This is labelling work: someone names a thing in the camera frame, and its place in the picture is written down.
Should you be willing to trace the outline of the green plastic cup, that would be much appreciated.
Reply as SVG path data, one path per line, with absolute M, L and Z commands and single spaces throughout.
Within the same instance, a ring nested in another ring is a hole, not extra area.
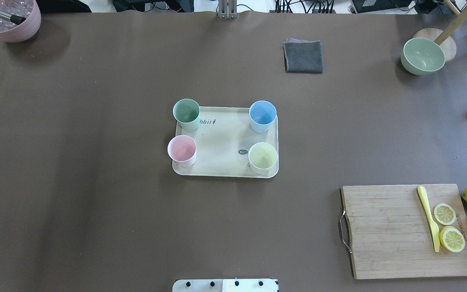
M 174 105 L 174 118 L 185 131 L 196 131 L 200 122 L 200 107 L 193 99 L 181 99 Z

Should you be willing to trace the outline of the pink bowl with ice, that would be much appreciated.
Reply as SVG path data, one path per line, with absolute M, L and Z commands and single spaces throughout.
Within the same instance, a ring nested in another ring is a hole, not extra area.
M 0 40 L 8 43 L 33 37 L 41 24 L 35 0 L 0 0 Z

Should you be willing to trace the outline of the blue plastic cup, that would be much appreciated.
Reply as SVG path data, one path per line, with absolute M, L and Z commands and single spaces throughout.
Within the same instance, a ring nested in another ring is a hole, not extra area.
M 267 132 L 277 117 L 276 108 L 269 101 L 256 101 L 249 108 L 251 128 L 256 133 Z

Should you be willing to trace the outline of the yellow plastic knife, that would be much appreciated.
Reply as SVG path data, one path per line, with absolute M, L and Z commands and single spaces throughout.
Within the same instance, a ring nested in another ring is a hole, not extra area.
M 423 185 L 419 185 L 417 188 L 417 192 L 418 192 L 418 196 L 420 198 L 423 210 L 426 214 L 426 219 L 427 219 L 427 222 L 430 228 L 430 233 L 432 236 L 434 251 L 436 253 L 439 253 L 440 245 L 441 245 L 440 240 L 439 240 L 439 226 L 437 225 L 437 223 L 435 222 L 432 216 L 426 188 Z

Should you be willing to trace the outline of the dark grey folded cloth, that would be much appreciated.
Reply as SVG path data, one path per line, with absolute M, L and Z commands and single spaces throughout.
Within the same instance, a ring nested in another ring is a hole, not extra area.
M 323 73 L 322 42 L 290 38 L 283 43 L 288 73 Z

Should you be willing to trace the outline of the wooden cup tree stand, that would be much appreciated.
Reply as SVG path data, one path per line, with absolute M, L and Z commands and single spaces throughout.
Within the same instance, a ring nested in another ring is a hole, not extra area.
M 445 30 L 439 30 L 437 28 L 423 28 L 417 31 L 413 35 L 413 38 L 425 38 L 433 41 L 443 50 L 445 54 L 445 63 L 452 61 L 456 55 L 456 43 L 451 37 L 452 33 L 465 21 L 467 21 L 467 7 L 460 12 L 456 6 L 445 0 L 445 4 L 453 11 L 456 18 L 445 28 Z

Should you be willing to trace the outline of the pink plastic cup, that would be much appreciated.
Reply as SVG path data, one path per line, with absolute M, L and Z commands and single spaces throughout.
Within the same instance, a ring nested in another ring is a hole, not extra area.
M 196 162 L 197 144 L 188 135 L 177 135 L 167 145 L 167 153 L 174 162 L 188 167 Z

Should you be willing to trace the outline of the lemon half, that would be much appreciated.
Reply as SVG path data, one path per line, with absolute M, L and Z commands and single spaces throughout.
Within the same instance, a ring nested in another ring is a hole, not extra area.
M 459 253 L 465 248 L 465 237 L 455 227 L 443 227 L 439 232 L 439 241 L 443 247 L 453 253 Z
M 452 225 L 456 221 L 456 212 L 448 204 L 437 204 L 433 209 L 434 219 L 445 226 Z

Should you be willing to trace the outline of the green bowl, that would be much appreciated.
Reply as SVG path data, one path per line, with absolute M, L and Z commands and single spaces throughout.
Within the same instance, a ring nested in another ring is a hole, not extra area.
M 428 75 L 443 68 L 446 58 L 442 48 L 426 38 L 413 38 L 403 46 L 402 66 L 414 75 Z

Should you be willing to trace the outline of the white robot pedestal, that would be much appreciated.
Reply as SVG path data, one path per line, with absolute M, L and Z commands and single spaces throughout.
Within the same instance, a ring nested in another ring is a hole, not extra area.
M 173 292 L 278 292 L 277 279 L 180 279 Z

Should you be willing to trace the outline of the wooden cutting board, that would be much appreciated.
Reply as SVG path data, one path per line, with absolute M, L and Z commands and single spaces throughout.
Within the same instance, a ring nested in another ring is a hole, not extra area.
M 467 277 L 467 217 L 456 184 L 425 185 L 430 208 L 449 204 L 465 248 L 436 253 L 417 185 L 345 185 L 341 188 L 345 245 L 355 279 Z

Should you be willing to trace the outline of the cream serving tray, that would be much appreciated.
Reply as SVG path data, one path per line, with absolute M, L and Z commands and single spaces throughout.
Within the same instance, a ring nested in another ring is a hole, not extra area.
M 277 162 L 263 174 L 249 165 L 248 150 L 266 142 L 279 150 L 278 118 L 265 133 L 256 133 L 250 125 L 249 109 L 240 107 L 200 107 L 200 125 L 196 131 L 176 126 L 175 135 L 188 135 L 197 144 L 197 160 L 187 167 L 175 161 L 172 168 L 183 176 L 271 178 L 279 170 Z

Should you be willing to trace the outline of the cream plastic cup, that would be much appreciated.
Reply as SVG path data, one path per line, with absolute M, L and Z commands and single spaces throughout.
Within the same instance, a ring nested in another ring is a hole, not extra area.
M 276 165 L 278 152 L 267 142 L 258 142 L 249 149 L 248 160 L 252 171 L 263 174 Z

